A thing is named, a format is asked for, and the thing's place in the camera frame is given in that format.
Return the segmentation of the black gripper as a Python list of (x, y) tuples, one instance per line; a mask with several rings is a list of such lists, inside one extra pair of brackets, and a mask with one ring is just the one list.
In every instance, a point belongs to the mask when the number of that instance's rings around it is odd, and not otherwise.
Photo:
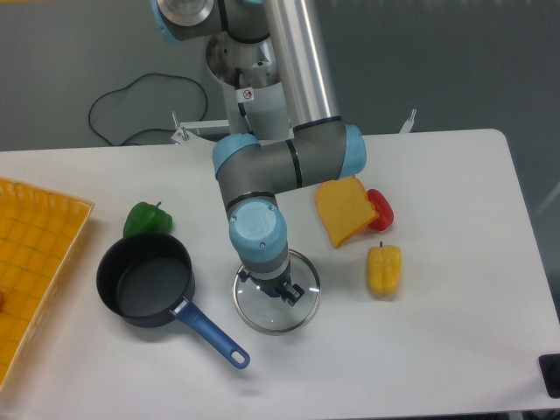
[(244, 265), (238, 270), (242, 282), (249, 280), (271, 298), (282, 298), (288, 305), (295, 305), (305, 291), (290, 280), (290, 265), (269, 273), (252, 273)]

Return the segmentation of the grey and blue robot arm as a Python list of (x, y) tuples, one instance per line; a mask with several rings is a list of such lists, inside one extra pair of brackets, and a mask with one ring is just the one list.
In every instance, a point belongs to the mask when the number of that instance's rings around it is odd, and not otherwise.
[(311, 1), (155, 1), (173, 41), (208, 37), (230, 133), (213, 149), (230, 240), (248, 276), (294, 305), (287, 227), (277, 195), (361, 172), (360, 130), (343, 122)]

